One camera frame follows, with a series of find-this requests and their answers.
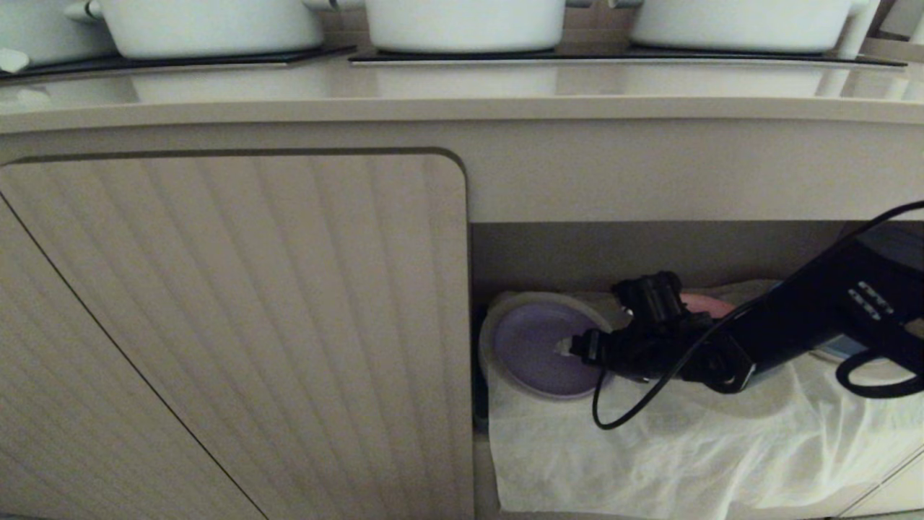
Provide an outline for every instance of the plastic container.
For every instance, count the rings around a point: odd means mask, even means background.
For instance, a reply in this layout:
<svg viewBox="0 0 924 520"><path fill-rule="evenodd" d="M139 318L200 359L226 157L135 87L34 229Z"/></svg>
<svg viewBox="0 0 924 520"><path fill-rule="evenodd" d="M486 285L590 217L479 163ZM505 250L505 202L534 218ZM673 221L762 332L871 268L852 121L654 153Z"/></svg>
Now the plastic container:
<svg viewBox="0 0 924 520"><path fill-rule="evenodd" d="M593 307L552 292L522 292L495 300L479 337L479 361L516 388L550 400L593 393L600 369L557 353L555 344L589 328L613 327ZM605 377L606 384L612 375Z"/></svg>

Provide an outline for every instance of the ribbed panel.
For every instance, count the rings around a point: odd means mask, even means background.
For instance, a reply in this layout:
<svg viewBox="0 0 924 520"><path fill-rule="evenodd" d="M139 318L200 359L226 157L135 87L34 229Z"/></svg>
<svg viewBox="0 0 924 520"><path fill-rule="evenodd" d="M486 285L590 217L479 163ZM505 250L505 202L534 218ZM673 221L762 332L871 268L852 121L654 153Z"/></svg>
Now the ribbed panel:
<svg viewBox="0 0 924 520"><path fill-rule="evenodd" d="M473 515L455 163L119 159L7 167L0 179L271 519Z"/></svg>
<svg viewBox="0 0 924 520"><path fill-rule="evenodd" d="M262 518L1 204L0 511Z"/></svg>

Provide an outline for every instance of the pot handle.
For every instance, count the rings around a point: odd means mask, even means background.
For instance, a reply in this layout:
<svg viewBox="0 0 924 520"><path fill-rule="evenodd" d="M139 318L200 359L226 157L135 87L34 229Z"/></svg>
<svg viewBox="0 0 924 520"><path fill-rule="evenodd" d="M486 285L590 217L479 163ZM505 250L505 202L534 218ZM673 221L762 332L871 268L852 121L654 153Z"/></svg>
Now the pot handle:
<svg viewBox="0 0 924 520"><path fill-rule="evenodd" d="M16 74L28 67L31 61L29 55L22 51L0 47L0 70L4 72Z"/></svg>
<svg viewBox="0 0 924 520"><path fill-rule="evenodd" d="M79 0L64 8L64 16L82 23L103 21L103 6L99 0Z"/></svg>
<svg viewBox="0 0 924 520"><path fill-rule="evenodd" d="M312 11L355 11L366 6L366 0L301 0L301 2Z"/></svg>
<svg viewBox="0 0 924 520"><path fill-rule="evenodd" d="M645 3L645 0L609 0L611 9L628 9L638 7Z"/></svg>

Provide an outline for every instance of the white pot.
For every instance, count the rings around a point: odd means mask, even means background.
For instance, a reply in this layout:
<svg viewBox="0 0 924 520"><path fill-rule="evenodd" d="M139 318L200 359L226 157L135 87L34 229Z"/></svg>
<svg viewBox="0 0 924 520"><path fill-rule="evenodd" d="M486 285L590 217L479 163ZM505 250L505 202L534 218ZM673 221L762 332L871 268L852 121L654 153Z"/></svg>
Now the white pot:
<svg viewBox="0 0 924 520"><path fill-rule="evenodd" d="M94 0L122 56L169 59L311 49L318 17L299 0Z"/></svg>
<svg viewBox="0 0 924 520"><path fill-rule="evenodd" d="M0 0L0 69L18 72L114 55L104 24L68 19L74 0Z"/></svg>
<svg viewBox="0 0 924 520"><path fill-rule="evenodd" d="M645 0L631 39L663 47L821 53L867 0Z"/></svg>
<svg viewBox="0 0 924 520"><path fill-rule="evenodd" d="M594 0L304 0L312 8L365 6L372 44L400 53L511 53L562 41L565 7Z"/></svg>

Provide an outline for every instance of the cabinet door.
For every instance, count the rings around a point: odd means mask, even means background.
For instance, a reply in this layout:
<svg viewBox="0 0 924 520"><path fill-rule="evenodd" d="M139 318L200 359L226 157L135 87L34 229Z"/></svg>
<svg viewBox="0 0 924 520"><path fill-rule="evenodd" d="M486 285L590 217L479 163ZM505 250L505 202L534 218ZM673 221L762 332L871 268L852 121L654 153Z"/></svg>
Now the cabinet door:
<svg viewBox="0 0 924 520"><path fill-rule="evenodd" d="M924 509L924 452L889 477L844 516Z"/></svg>
<svg viewBox="0 0 924 520"><path fill-rule="evenodd" d="M453 161L87 160L7 167L0 182L271 520L472 516Z"/></svg>
<svg viewBox="0 0 924 520"><path fill-rule="evenodd" d="M0 512L263 518L0 203Z"/></svg>

